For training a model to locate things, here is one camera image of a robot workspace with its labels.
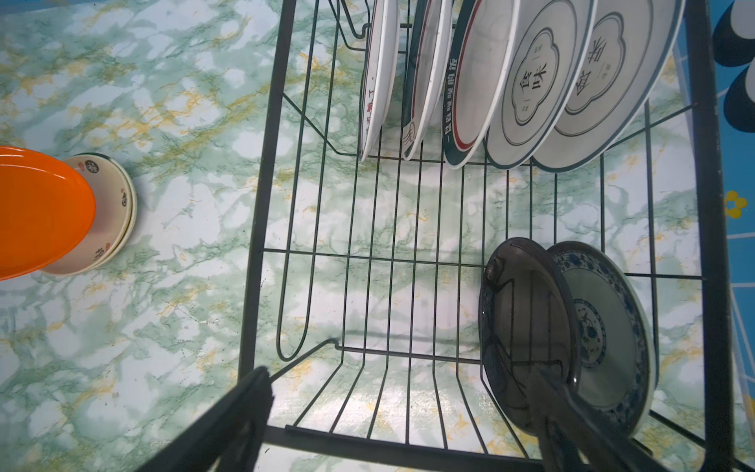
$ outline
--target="yellow flower decoration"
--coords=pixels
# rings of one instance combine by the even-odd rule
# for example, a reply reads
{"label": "yellow flower decoration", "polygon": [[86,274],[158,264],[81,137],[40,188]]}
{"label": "yellow flower decoration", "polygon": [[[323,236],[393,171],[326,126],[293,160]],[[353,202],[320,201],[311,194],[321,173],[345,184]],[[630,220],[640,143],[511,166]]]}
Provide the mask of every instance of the yellow flower decoration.
{"label": "yellow flower decoration", "polygon": [[[730,208],[729,203],[733,202],[734,207]],[[734,219],[742,216],[742,209],[747,206],[747,199],[743,199],[734,190],[726,194],[726,214]]]}

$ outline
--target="white ceramic plate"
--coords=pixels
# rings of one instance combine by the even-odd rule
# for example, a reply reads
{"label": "white ceramic plate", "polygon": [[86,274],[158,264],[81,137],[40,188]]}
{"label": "white ceramic plate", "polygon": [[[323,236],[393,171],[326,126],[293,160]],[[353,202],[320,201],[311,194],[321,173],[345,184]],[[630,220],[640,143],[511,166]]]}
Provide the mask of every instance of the white ceramic plate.
{"label": "white ceramic plate", "polygon": [[118,167],[118,169],[123,173],[123,175],[126,177],[126,181],[128,182],[128,192],[129,192],[129,198],[131,199],[131,216],[128,219],[128,226],[126,227],[126,233],[123,235],[120,241],[116,244],[115,248],[108,254],[106,257],[102,258],[101,261],[97,262],[94,266],[92,266],[92,269],[96,269],[97,267],[102,266],[107,261],[115,257],[116,254],[119,253],[121,249],[126,245],[126,242],[128,241],[128,238],[131,236],[131,232],[134,231],[134,227],[137,224],[137,189],[134,186],[134,182],[131,180],[131,177],[129,177],[128,172],[126,172],[126,169],[123,168],[116,160],[110,159],[110,161]]}
{"label": "white ceramic plate", "polygon": [[404,159],[419,149],[443,89],[451,52],[451,0],[419,0],[411,32],[402,111]]}
{"label": "white ceramic plate", "polygon": [[459,168],[482,143],[504,89],[519,0],[464,0],[443,96],[443,154]]}
{"label": "white ceramic plate", "polygon": [[372,28],[367,47],[367,70],[362,92],[362,123],[359,156],[364,160],[388,114],[393,93],[396,61],[399,59],[398,0],[375,0],[372,7]]}
{"label": "white ceramic plate", "polygon": [[684,0],[600,0],[574,89],[535,155],[546,171],[569,171],[606,150],[632,122],[679,32]]}
{"label": "white ceramic plate", "polygon": [[655,345],[632,285],[599,250],[560,242],[548,252],[564,274],[580,324],[579,394],[631,435],[650,410]]}
{"label": "white ceramic plate", "polygon": [[110,159],[84,154],[66,159],[94,192],[97,212],[87,236],[68,254],[44,267],[42,272],[71,276],[91,269],[116,249],[131,219],[131,189],[126,177]]}
{"label": "white ceramic plate", "polygon": [[516,52],[485,140],[486,158],[514,168],[541,145],[566,105],[593,30],[596,0],[528,0]]}

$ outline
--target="blue floral pattern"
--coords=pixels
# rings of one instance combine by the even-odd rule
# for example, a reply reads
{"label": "blue floral pattern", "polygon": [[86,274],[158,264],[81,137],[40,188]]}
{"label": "blue floral pattern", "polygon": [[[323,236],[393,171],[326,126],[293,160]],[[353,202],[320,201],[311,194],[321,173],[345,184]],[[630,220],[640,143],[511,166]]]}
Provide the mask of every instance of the blue floral pattern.
{"label": "blue floral pattern", "polygon": [[575,298],[574,305],[579,320],[582,367],[592,369],[599,366],[606,357],[606,325],[589,301]]}
{"label": "blue floral pattern", "polygon": [[[617,273],[612,267],[609,267],[595,256],[571,249],[554,254],[553,259],[563,273],[572,269],[586,269],[600,276],[616,291],[619,299],[624,303],[624,309],[626,310],[626,314],[629,317],[632,326],[632,336],[635,345],[634,379],[621,401],[613,406],[596,407],[596,409],[603,413],[617,426],[621,428],[632,428],[635,423],[640,420],[640,417],[643,414],[645,398],[649,395],[649,390],[652,385],[652,379],[650,378],[651,360],[648,352],[643,321],[640,318],[644,315],[639,307],[639,302],[634,298],[633,293],[627,286],[627,283],[624,281],[621,274]],[[603,344],[605,346],[609,340],[605,338],[605,332],[603,334]]]}

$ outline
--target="plate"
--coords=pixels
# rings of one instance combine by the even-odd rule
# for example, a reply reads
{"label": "plate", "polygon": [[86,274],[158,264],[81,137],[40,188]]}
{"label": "plate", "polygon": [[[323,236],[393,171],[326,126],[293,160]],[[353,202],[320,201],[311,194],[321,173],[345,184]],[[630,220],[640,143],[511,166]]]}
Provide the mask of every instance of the plate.
{"label": "plate", "polygon": [[87,181],[64,162],[0,147],[0,280],[33,272],[84,239],[96,204]]}
{"label": "plate", "polygon": [[564,276],[542,246],[525,238],[499,245],[479,295],[480,358],[506,416],[534,433],[527,399],[532,366],[544,366],[576,390],[579,325]]}
{"label": "plate", "polygon": [[419,0],[411,32],[402,111],[403,157],[411,159],[417,152],[430,117],[443,89],[445,65],[451,47],[451,13],[449,0]]}
{"label": "plate", "polygon": [[631,435],[655,390],[655,345],[643,306],[621,270],[593,246],[560,242],[548,252],[569,284],[579,319],[579,395]]}
{"label": "plate", "polygon": [[683,7],[684,0],[600,0],[572,94],[534,157],[540,168],[572,170],[621,136],[666,64]]}
{"label": "plate", "polygon": [[56,276],[72,276],[91,269],[115,251],[131,219],[131,190],[118,166],[107,157],[84,154],[66,159],[94,192],[97,214],[87,236],[68,254],[42,269]]}
{"label": "plate", "polygon": [[[107,157],[102,154],[98,153],[92,153],[96,156],[102,156]],[[129,177],[128,172],[126,169],[121,166],[118,161],[114,159],[110,159],[110,161],[116,165],[116,167],[121,171],[121,173],[126,177],[126,181],[128,182],[128,198],[131,199],[131,214],[128,217],[128,226],[126,227],[126,232],[124,233],[123,237],[120,241],[116,243],[115,248],[108,254],[106,257],[102,258],[99,262],[97,262],[94,266],[92,266],[92,269],[96,269],[103,264],[105,264],[107,261],[115,257],[116,254],[118,254],[121,249],[126,245],[126,242],[128,241],[128,238],[131,236],[131,232],[134,231],[134,227],[137,224],[137,190],[134,186],[134,182],[131,180],[131,177]]]}
{"label": "plate", "polygon": [[482,143],[504,89],[519,0],[464,0],[445,71],[443,154],[460,168]]}
{"label": "plate", "polygon": [[566,105],[593,30],[596,0],[530,0],[519,10],[516,52],[485,139],[499,168],[524,162]]}
{"label": "plate", "polygon": [[388,114],[393,94],[393,78],[399,59],[399,3],[397,0],[375,0],[372,7],[372,28],[367,48],[367,70],[362,92],[361,160],[369,155]]}

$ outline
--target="blue and white porcelain plate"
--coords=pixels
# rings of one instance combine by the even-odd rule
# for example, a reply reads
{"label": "blue and white porcelain plate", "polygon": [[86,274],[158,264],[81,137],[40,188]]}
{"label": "blue and white porcelain plate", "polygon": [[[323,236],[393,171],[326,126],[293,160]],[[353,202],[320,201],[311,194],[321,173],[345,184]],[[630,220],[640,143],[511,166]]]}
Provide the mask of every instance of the blue and white porcelain plate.
{"label": "blue and white porcelain plate", "polygon": [[624,274],[582,242],[548,249],[574,297],[581,339],[579,394],[631,435],[655,390],[655,347],[643,307]]}

